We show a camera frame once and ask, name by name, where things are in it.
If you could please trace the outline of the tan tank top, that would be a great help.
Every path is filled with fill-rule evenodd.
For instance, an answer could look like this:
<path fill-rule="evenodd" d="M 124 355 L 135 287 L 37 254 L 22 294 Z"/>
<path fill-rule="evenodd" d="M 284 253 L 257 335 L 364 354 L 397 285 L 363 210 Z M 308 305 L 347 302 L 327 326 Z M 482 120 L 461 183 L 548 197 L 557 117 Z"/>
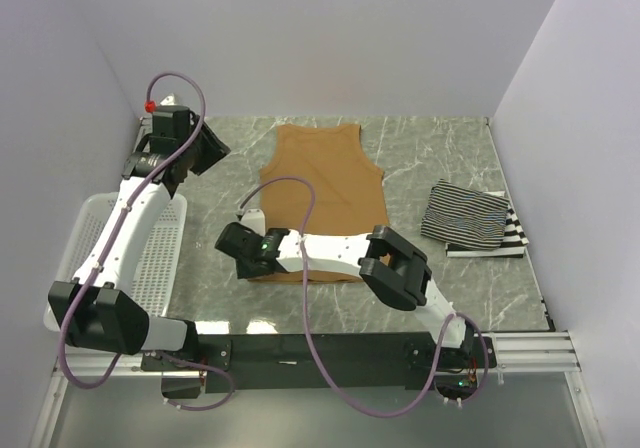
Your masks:
<path fill-rule="evenodd" d="M 359 235 L 387 225 L 382 181 L 384 170 L 361 146 L 361 126 L 341 124 L 312 128 L 292 124 L 277 128 L 271 161 L 260 170 L 260 182 L 278 181 L 261 190 L 260 209 L 266 227 L 298 229 L 315 203 L 305 231 L 312 235 Z"/>

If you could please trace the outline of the thin-striped black white tank top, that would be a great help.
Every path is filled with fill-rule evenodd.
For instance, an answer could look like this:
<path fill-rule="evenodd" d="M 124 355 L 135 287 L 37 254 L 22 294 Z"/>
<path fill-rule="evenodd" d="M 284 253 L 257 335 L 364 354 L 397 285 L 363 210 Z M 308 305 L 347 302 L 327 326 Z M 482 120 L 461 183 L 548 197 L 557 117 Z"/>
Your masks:
<path fill-rule="evenodd" d="M 509 202 L 439 180 L 429 194 L 420 234 L 470 250 L 497 249 L 504 238 Z"/>

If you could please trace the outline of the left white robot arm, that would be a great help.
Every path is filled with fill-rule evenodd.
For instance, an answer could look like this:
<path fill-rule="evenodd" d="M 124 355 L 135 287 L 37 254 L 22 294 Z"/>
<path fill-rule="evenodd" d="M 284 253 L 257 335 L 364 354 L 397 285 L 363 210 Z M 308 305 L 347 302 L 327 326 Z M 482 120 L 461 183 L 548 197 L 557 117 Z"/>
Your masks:
<path fill-rule="evenodd" d="M 194 323 L 153 316 L 129 292 L 152 229 L 178 186 L 229 152 L 191 109 L 154 109 L 151 131 L 125 162 L 116 204 L 89 256 L 70 280 L 54 282 L 49 291 L 67 345 L 126 355 L 160 350 L 179 370 L 197 363 Z"/>

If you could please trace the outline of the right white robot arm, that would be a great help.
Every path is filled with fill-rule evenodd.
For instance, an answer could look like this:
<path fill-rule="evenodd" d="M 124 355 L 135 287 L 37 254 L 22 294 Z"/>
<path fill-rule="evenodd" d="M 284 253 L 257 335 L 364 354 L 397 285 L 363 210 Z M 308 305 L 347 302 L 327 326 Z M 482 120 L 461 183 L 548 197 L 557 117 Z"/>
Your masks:
<path fill-rule="evenodd" d="M 460 367 L 474 354 L 474 332 L 455 315 L 439 290 L 427 256 L 392 228 L 350 236 L 302 234 L 271 228 L 265 234 L 239 223 L 228 224 L 215 248 L 236 261 L 237 277 L 253 279 L 303 269 L 361 279 L 386 306 L 412 312 L 439 342 L 444 363 Z"/>

